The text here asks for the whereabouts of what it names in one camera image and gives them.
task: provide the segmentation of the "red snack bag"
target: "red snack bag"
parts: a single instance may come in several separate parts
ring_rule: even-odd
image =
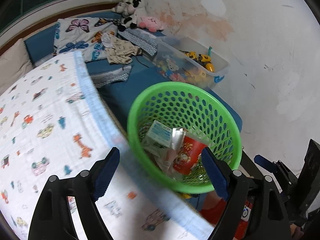
[[[190,174],[206,146],[208,145],[200,138],[186,133],[179,154],[173,162],[173,168],[184,175]]]

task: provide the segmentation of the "pink plush toy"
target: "pink plush toy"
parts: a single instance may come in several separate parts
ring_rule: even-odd
[[[139,23],[139,27],[148,29],[148,31],[155,33],[156,31],[162,31],[164,29],[162,22],[155,17],[141,17],[142,22]]]

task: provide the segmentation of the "plastic container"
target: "plastic container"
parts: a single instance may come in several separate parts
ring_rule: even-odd
[[[185,82],[202,89],[213,87],[224,79],[230,64],[211,50],[211,62],[215,72],[211,72],[196,61],[187,57],[183,51],[195,51],[197,55],[208,54],[208,49],[198,42],[183,36],[158,37],[156,66],[158,73],[171,81]]]
[[[238,127],[229,111],[206,91],[182,82],[162,82],[145,89],[133,102],[128,116],[128,140],[142,166],[172,190],[200,194],[210,192],[210,182],[189,184],[166,176],[148,157],[141,141],[154,120],[169,127],[185,127],[212,142],[210,149],[231,169],[237,169],[242,155]]]

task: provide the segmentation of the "white wall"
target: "white wall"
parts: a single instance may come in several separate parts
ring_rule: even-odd
[[[167,32],[230,62],[214,91],[241,116],[246,153],[299,173],[310,138],[320,142],[320,27],[304,0],[146,1]]]
[[[117,2],[119,0],[56,0],[47,3],[30,13],[24,15],[10,26],[8,26],[3,32],[0,33],[0,47],[4,45],[9,39],[30,27],[37,22],[53,16],[57,13],[69,10],[71,8],[80,7],[83,5],[99,4],[107,2]]]

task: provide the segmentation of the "blue gripper pad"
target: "blue gripper pad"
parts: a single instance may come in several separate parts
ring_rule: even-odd
[[[227,201],[230,196],[228,182],[206,148],[201,153],[201,160],[217,195]]]
[[[120,152],[117,148],[111,149],[108,155],[110,155],[108,161],[105,163],[94,182],[94,192],[92,194],[94,201],[97,201],[98,198],[104,196],[120,162]]]
[[[253,160],[254,163],[269,171],[270,173],[276,172],[276,165],[273,164],[271,161],[267,160],[265,157],[262,157],[261,155],[256,155]]]

